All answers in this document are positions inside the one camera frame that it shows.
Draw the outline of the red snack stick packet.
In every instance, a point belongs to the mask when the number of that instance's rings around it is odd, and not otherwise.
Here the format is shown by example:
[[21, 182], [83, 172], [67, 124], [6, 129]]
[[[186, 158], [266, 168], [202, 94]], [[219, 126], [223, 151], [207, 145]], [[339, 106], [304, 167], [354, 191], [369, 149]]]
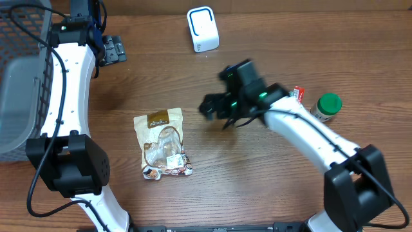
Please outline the red snack stick packet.
[[296, 99], [296, 101], [301, 104], [303, 101], [303, 96], [305, 93], [305, 88], [300, 86], [295, 86], [292, 92], [292, 96]]

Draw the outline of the green lid Knorr jar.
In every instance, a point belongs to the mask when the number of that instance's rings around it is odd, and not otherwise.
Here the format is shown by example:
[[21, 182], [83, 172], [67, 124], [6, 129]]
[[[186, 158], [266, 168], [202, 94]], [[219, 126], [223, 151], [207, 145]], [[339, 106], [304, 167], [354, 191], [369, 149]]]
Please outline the green lid Knorr jar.
[[319, 121], [332, 119], [342, 108], [342, 100], [335, 93], [325, 93], [312, 106], [310, 113]]

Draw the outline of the beige brown snack bag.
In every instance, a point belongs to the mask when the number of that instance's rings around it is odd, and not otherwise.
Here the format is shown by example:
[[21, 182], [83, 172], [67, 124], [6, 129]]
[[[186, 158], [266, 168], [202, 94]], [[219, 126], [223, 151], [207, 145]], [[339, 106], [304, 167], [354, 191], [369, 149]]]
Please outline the beige brown snack bag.
[[181, 108], [158, 111], [133, 119], [142, 151], [142, 175], [160, 180], [163, 175], [189, 176], [193, 167], [183, 145]]

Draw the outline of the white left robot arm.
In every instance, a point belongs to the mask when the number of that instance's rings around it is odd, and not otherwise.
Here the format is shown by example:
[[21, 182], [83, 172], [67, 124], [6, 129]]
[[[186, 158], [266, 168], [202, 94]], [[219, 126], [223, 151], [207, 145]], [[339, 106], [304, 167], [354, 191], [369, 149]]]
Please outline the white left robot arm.
[[50, 28], [53, 75], [50, 104], [38, 139], [26, 142], [26, 156], [50, 191], [79, 205], [95, 231], [132, 231], [129, 213], [109, 187], [107, 153], [90, 137], [91, 76], [105, 57], [102, 27], [91, 16], [66, 17]]

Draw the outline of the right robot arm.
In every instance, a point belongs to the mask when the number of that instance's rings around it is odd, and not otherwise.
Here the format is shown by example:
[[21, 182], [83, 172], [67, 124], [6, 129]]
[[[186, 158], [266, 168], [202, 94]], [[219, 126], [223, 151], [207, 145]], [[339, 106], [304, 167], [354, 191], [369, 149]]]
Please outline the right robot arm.
[[360, 147], [310, 115], [280, 84], [267, 86], [262, 78], [223, 76], [224, 93], [207, 94], [199, 111], [208, 118], [260, 119], [270, 130], [293, 144], [324, 177], [324, 209], [300, 231], [361, 231], [399, 202], [384, 157], [373, 145]]

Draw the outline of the white barcode scanner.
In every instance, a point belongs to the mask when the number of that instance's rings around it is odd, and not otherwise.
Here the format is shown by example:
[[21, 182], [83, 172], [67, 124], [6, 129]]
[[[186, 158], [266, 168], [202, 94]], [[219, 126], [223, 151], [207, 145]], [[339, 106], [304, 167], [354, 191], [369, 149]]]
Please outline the white barcode scanner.
[[209, 6], [190, 9], [187, 22], [196, 53], [213, 50], [220, 45], [214, 12]]

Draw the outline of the grey mesh plastic basket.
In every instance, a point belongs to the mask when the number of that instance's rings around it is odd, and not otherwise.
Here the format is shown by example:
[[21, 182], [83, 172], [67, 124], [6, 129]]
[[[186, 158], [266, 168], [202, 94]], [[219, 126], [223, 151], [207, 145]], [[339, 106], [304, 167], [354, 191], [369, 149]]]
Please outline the grey mesh plastic basket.
[[26, 140], [44, 124], [52, 85], [46, 39], [49, 1], [1, 1], [1, 162], [24, 161]]

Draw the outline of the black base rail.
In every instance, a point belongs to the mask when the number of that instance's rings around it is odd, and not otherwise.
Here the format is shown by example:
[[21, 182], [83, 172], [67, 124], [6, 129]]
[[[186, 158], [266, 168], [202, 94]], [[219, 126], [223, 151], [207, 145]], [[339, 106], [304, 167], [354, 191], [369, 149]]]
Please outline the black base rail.
[[134, 226], [129, 232], [309, 232], [309, 225], [304, 222], [274, 222], [272, 225], [243, 225], [243, 226]]

